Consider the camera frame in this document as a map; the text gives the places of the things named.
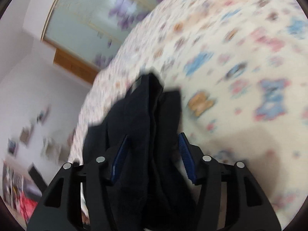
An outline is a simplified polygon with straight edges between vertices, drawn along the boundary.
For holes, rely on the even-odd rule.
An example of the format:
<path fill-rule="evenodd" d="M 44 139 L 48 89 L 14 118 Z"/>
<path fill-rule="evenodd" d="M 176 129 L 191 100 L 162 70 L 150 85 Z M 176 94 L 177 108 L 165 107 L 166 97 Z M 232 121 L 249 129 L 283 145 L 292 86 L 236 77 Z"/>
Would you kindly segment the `black pants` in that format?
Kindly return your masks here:
<path fill-rule="evenodd" d="M 108 187 L 118 230 L 189 230 L 196 202 L 175 165 L 181 95 L 164 91 L 153 73 L 141 75 L 108 111 L 88 128 L 82 158 L 89 163 L 128 141 L 119 180 Z"/>

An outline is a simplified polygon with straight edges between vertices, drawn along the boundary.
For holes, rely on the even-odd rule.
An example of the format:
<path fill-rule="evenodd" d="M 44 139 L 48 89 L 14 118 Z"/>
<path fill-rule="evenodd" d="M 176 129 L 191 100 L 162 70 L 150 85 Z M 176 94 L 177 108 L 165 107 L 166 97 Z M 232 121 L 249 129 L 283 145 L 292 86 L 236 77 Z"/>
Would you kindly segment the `white shelf with items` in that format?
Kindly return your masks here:
<path fill-rule="evenodd" d="M 5 155 L 4 161 L 24 176 L 34 165 L 49 184 L 67 159 L 71 137 L 78 123 L 80 107 L 51 105 L 46 118 L 36 121 L 38 111 L 10 111 L 1 116 L 1 147 L 8 140 L 17 142 L 16 156 Z"/>

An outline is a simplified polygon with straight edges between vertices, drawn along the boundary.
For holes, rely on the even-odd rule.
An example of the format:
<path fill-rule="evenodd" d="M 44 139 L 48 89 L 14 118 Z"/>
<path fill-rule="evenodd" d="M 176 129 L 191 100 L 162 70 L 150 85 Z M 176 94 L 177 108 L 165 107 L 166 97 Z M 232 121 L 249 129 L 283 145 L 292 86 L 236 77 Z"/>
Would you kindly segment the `floral glass sliding wardrobe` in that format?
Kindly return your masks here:
<path fill-rule="evenodd" d="M 163 0 L 55 0 L 43 39 L 105 69 L 131 30 Z"/>

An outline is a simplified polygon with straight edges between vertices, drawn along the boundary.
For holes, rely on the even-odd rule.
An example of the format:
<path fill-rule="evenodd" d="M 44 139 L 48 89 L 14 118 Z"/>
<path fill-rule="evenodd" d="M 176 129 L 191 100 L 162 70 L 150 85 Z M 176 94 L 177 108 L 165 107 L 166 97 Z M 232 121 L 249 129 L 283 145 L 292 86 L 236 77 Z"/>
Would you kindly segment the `brown wooden door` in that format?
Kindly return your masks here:
<path fill-rule="evenodd" d="M 56 49 L 54 64 L 65 69 L 84 82 L 93 84 L 99 71 L 78 58 L 68 54 L 62 49 Z"/>

